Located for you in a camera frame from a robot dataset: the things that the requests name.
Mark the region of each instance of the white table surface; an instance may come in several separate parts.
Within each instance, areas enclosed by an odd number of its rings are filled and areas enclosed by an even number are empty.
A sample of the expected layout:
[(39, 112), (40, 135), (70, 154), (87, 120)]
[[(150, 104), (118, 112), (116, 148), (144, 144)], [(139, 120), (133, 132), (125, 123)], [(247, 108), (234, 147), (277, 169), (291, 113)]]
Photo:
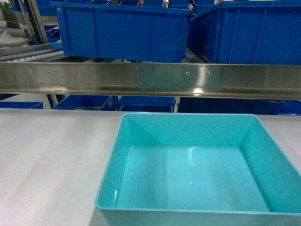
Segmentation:
[[(0, 109), (0, 226), (107, 226), (94, 199), (121, 112)], [(301, 172), (301, 116), (260, 116)]]

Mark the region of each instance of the metal bar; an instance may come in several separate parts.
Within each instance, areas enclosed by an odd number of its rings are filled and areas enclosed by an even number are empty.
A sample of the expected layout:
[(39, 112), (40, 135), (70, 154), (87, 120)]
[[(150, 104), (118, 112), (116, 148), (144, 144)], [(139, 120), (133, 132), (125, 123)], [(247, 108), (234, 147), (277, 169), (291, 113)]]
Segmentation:
[(29, 32), (29, 35), (30, 35), (30, 38), (31, 38), (31, 41), (33, 41), (34, 40), (34, 38), (33, 38), (33, 35), (34, 35), (33, 28), (32, 28), (29, 16), (28, 16), (27, 11), (26, 11), (26, 7), (24, 6), (22, 0), (18, 0), (18, 2), (20, 4), (20, 8), (21, 8), (21, 11), (22, 11), (24, 19), (25, 19), (25, 22), (26, 22), (26, 25), (27, 25), (27, 29), (28, 29), (28, 32)]
[(24, 0), (38, 44), (49, 43), (36, 0)]
[(0, 92), (301, 99), (301, 65), (0, 63)]

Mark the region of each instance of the plastic tray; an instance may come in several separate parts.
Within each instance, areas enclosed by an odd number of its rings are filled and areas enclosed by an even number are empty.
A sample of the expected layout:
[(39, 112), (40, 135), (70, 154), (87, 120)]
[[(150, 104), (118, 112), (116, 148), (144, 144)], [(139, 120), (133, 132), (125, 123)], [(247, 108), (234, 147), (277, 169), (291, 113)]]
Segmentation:
[(115, 111), (117, 102), (117, 96), (70, 95), (54, 109)]
[(43, 109), (43, 102), (0, 102), (0, 108)]
[(224, 1), (192, 20), (189, 48), (210, 63), (301, 64), (301, 1)]
[(121, 112), (174, 112), (171, 105), (122, 105)]
[(165, 63), (180, 63), (185, 57), (191, 10), (72, 2), (50, 5), (57, 7), (65, 55)]
[(109, 226), (297, 226), (300, 187), (254, 115), (128, 113), (95, 204)]
[(279, 100), (246, 100), (227, 98), (181, 97), (178, 112), (182, 113), (251, 113), (278, 114), (284, 106)]
[(174, 97), (143, 97), (143, 96), (122, 96), (119, 100), (121, 105), (171, 105), (174, 107)]
[(280, 109), (279, 114), (300, 115), (301, 114), (301, 101), (300, 100), (285, 100), (285, 105)]

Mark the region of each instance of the teal plastic tray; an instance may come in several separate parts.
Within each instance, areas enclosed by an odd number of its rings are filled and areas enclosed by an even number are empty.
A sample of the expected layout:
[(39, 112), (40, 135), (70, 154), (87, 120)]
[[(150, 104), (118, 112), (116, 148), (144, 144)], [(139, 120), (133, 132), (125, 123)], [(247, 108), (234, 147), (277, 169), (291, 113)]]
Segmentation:
[(127, 113), (95, 204), (110, 226), (299, 226), (301, 176), (254, 115)]

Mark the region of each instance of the metal post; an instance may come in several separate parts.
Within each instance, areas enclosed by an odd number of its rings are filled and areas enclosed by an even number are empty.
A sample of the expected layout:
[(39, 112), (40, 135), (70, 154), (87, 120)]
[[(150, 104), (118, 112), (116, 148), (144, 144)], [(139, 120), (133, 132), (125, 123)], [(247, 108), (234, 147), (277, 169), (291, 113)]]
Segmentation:
[(25, 19), (25, 22), (26, 22), (26, 25), (27, 25), (27, 29), (28, 29), (28, 33), (30, 35), (31, 41), (33, 41), (34, 40), (34, 38), (33, 38), (34, 32), (33, 32), (33, 29), (32, 29), (32, 25), (30, 23), (30, 19), (28, 17), (27, 12), (26, 12), (26, 8), (23, 5), (22, 0), (18, 0), (18, 2), (20, 4), (20, 8), (21, 8), (21, 11), (22, 11), (24, 19)]
[(24, 0), (38, 44), (49, 43), (36, 0)]

